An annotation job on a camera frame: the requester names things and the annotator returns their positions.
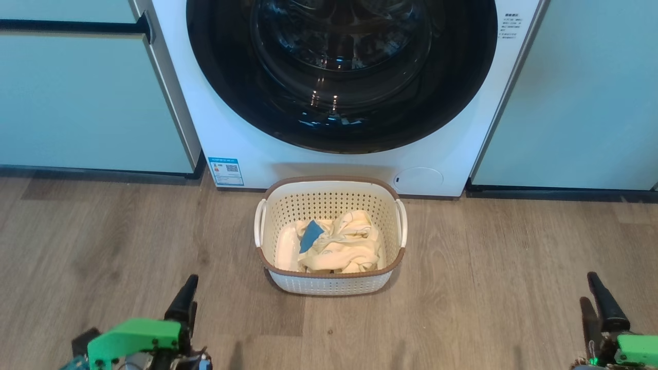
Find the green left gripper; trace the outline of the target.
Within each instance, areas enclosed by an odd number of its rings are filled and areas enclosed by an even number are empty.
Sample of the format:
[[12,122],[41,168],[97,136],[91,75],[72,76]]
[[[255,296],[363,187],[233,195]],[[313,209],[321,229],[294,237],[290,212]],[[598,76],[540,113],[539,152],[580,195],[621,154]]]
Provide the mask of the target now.
[[169,321],[132,318],[92,339],[87,345],[90,368],[109,369],[115,360],[145,352],[153,354],[152,369],[169,369],[181,352],[194,352],[191,339],[197,314],[194,297],[198,283],[197,274],[187,278],[165,311],[164,320]]

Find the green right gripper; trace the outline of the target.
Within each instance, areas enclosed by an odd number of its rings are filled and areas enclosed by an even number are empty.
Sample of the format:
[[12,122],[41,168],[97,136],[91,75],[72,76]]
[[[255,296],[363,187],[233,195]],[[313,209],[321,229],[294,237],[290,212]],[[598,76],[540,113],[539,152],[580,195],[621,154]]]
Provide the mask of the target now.
[[[657,336],[637,335],[630,331],[630,321],[597,272],[588,272],[591,300],[580,298],[583,339],[591,365],[602,368],[657,368]],[[622,332],[605,336],[601,332]]]

